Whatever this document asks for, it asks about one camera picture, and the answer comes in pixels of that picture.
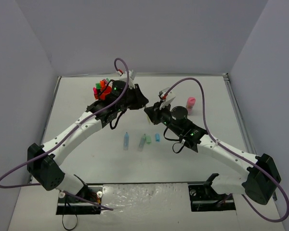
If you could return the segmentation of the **orange-capped black highlighter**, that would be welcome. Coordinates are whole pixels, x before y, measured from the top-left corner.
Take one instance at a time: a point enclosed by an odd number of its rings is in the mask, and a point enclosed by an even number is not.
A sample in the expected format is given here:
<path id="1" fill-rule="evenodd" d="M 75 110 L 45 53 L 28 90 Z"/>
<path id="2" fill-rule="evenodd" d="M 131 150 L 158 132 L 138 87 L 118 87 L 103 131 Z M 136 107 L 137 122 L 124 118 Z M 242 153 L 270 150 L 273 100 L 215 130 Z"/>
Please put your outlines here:
<path id="1" fill-rule="evenodd" d="M 103 88 L 105 86 L 103 80 L 100 81 L 101 87 Z"/>

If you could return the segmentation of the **pink-capped clear bottle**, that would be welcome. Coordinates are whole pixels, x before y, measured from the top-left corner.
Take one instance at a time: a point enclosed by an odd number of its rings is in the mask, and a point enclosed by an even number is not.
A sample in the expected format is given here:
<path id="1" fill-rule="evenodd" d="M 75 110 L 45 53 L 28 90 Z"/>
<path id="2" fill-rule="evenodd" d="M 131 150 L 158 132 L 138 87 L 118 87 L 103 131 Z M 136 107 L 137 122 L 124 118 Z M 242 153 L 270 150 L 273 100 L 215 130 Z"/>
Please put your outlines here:
<path id="1" fill-rule="evenodd" d="M 187 112 L 188 112 L 189 115 L 192 113 L 195 103 L 196 103 L 196 98 L 195 97 L 189 97 L 187 99 L 186 109 L 187 109 Z"/>

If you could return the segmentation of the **green-capped black highlighter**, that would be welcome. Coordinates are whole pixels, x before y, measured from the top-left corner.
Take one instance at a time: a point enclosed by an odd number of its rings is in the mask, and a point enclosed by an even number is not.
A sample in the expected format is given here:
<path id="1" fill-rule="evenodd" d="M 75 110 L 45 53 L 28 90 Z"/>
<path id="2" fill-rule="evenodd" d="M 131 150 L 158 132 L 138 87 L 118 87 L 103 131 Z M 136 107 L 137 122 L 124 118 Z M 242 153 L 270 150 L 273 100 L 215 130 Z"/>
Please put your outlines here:
<path id="1" fill-rule="evenodd" d="M 101 84 L 100 84 L 100 83 L 96 83 L 95 85 L 96 85 L 96 88 L 97 88 L 97 89 L 100 89 L 100 88 L 101 88 Z"/>

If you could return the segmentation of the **pink-capped black highlighter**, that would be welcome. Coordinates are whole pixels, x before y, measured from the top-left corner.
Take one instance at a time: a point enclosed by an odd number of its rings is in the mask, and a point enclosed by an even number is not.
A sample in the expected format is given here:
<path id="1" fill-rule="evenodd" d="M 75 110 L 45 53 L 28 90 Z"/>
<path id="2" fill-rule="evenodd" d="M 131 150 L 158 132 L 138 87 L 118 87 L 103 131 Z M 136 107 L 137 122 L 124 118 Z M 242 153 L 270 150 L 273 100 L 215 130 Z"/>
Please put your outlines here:
<path id="1" fill-rule="evenodd" d="M 98 94 L 97 88 L 93 87 L 94 95 Z"/>

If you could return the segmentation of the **light blue highlighter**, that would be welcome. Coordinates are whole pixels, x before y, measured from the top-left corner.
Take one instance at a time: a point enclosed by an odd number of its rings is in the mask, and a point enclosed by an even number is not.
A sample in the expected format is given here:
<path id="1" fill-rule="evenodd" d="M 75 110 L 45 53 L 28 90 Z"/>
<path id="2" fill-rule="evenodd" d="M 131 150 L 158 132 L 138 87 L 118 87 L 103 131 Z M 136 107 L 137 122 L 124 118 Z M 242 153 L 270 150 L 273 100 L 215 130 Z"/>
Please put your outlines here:
<path id="1" fill-rule="evenodd" d="M 123 140 L 123 150 L 128 150 L 129 148 L 129 135 L 128 133 L 126 132 L 125 135 L 124 135 L 124 140 Z"/>

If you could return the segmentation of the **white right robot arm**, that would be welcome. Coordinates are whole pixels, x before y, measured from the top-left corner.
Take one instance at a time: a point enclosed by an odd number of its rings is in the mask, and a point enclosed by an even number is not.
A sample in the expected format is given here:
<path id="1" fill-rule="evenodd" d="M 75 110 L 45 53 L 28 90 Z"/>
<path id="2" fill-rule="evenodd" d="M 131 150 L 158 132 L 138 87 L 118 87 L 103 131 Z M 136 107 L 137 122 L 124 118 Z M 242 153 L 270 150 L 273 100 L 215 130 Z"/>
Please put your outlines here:
<path id="1" fill-rule="evenodd" d="M 163 124 L 165 130 L 172 131 L 177 138 L 174 142 L 182 144 L 196 153 L 210 156 L 236 171 L 237 177 L 213 173 L 204 186 L 205 195 L 214 199 L 220 194 L 243 194 L 260 205 L 266 205 L 281 182 L 273 158 L 239 150 L 215 137 L 207 130 L 197 126 L 187 118 L 187 109 L 176 106 L 161 108 L 157 102 L 144 109 L 154 125 Z"/>

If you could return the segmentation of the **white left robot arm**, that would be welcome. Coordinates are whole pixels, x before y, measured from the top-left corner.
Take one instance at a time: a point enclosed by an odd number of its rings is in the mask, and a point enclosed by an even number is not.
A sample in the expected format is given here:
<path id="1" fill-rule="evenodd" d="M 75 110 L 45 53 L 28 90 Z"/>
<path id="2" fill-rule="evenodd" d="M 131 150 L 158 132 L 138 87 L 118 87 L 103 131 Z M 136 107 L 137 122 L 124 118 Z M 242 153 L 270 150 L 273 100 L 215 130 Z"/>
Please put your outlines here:
<path id="1" fill-rule="evenodd" d="M 126 110 L 139 110 L 149 100 L 138 84 L 127 87 L 125 81 L 115 80 L 104 99 L 87 106 L 81 117 L 54 139 L 27 150 L 28 172 L 47 191 L 67 191 L 76 201 L 87 197 L 87 188 L 81 180 L 63 172 L 60 165 L 67 156 L 92 134 L 100 131 Z"/>

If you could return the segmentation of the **orange round desk organizer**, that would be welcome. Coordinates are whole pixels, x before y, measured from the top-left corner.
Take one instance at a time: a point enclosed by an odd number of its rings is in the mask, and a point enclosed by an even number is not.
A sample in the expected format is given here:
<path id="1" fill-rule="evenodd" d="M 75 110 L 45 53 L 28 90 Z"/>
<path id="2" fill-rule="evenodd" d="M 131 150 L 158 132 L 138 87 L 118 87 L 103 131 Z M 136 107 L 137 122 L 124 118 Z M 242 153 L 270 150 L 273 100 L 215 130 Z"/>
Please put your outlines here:
<path id="1" fill-rule="evenodd" d="M 104 100 L 106 95 L 111 92 L 112 88 L 110 85 L 105 85 L 103 88 L 97 89 L 98 94 L 94 95 L 96 100 Z"/>

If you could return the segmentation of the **light blue cap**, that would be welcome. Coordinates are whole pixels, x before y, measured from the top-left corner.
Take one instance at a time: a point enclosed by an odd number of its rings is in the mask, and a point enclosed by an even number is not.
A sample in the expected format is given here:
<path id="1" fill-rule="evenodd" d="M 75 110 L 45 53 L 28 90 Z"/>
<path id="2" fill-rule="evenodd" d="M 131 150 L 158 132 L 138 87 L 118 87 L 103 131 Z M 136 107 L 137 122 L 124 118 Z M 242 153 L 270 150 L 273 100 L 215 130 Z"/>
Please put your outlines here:
<path id="1" fill-rule="evenodd" d="M 160 135 L 158 133 L 155 134 L 155 140 L 156 142 L 160 142 Z"/>

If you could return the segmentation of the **light green highlighter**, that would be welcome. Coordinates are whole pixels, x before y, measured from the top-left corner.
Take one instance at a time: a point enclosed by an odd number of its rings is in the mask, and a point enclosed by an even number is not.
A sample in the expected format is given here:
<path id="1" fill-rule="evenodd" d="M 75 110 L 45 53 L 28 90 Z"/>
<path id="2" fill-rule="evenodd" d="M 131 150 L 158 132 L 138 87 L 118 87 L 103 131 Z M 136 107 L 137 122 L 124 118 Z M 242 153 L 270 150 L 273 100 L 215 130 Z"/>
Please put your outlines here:
<path id="1" fill-rule="evenodd" d="M 145 141 L 146 141 L 146 135 L 143 134 L 143 135 L 141 136 L 140 142 L 139 142 L 139 144 L 138 144 L 138 148 L 137 148 L 138 151 L 141 152 L 141 151 L 143 150 Z"/>

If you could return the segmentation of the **aluminium table edge rail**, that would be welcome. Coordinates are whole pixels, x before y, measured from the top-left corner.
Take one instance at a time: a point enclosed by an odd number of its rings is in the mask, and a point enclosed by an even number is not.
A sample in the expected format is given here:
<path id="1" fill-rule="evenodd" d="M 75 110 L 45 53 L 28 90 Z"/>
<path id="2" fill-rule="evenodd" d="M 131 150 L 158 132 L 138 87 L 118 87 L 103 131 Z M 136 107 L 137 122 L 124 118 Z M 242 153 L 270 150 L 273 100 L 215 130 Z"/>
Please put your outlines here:
<path id="1" fill-rule="evenodd" d="M 257 154 L 255 147 L 254 147 L 254 144 L 253 144 L 253 141 L 252 141 L 252 138 L 251 138 L 251 136 L 247 130 L 245 121 L 243 119 L 243 115 L 241 113 L 241 110 L 239 108 L 238 102 L 237 102 L 236 97 L 235 97 L 235 94 L 233 92 L 229 74 L 224 73 L 224 74 L 222 74 L 222 76 L 223 76 L 223 79 L 224 79 L 224 82 L 225 82 L 225 85 L 226 85 L 226 88 L 227 88 L 227 91 L 228 91 L 228 94 L 230 97 L 232 107 L 234 109 L 234 113 L 236 115 L 236 120 L 237 120 L 238 125 L 239 125 L 239 129 L 240 129 L 243 141 L 244 141 L 245 148 L 249 153 Z"/>

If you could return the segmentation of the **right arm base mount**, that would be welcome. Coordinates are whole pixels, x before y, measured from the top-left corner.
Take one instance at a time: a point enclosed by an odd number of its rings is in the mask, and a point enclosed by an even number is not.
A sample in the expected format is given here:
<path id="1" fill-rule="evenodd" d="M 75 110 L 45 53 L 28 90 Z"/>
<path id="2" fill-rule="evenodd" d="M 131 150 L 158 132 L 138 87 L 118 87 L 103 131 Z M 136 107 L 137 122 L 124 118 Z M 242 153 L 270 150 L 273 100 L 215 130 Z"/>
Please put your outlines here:
<path id="1" fill-rule="evenodd" d="M 206 181 L 188 183 L 190 207 L 192 212 L 219 212 L 236 210 L 232 195 L 218 194 L 212 182 L 219 174 L 212 174 Z"/>

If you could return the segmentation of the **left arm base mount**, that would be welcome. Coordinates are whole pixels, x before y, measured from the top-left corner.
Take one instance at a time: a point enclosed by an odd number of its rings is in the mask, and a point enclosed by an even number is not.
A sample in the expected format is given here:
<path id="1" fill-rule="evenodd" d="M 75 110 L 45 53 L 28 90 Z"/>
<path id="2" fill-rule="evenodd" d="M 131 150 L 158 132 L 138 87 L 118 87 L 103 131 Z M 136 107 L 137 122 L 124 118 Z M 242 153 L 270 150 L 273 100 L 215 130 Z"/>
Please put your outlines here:
<path id="1" fill-rule="evenodd" d="M 101 185 L 88 186 L 89 193 L 79 195 L 86 201 L 101 204 L 103 197 L 103 188 Z M 56 215 L 61 216 L 61 223 L 65 231 L 73 231 L 79 223 L 81 215 L 100 215 L 102 208 L 92 203 L 80 200 L 64 192 L 59 192 Z"/>

